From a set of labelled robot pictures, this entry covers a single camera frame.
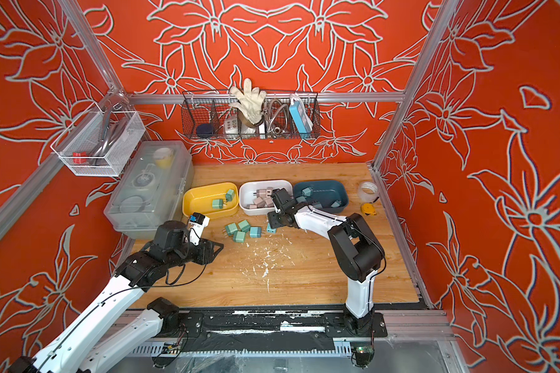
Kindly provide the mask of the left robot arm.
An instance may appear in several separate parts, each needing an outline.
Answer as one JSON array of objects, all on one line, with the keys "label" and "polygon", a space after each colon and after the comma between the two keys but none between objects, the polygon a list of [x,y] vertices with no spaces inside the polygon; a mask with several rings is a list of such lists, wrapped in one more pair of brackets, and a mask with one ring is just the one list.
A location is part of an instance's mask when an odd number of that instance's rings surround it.
[{"label": "left robot arm", "polygon": [[105,288],[48,346],[34,356],[22,356],[10,372],[107,372],[142,343],[157,334],[181,329],[179,309],[165,298],[157,298],[131,323],[110,337],[105,334],[124,311],[163,280],[170,269],[187,264],[206,267],[223,250],[221,243],[203,236],[209,217],[194,213],[188,222],[168,221],[160,225],[152,240],[128,256],[115,270]]}]

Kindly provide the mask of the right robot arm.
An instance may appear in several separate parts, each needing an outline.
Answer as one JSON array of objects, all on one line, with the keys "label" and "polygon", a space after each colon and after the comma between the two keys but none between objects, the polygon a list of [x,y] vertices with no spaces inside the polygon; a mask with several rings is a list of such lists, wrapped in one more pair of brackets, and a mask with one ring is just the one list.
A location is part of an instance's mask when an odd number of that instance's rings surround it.
[{"label": "right robot arm", "polygon": [[348,278],[345,321],[357,333],[373,322],[375,278],[387,266],[386,253],[360,214],[342,216],[298,202],[284,188],[272,191],[275,211],[268,213],[272,228],[298,228],[328,239],[342,273]]}]

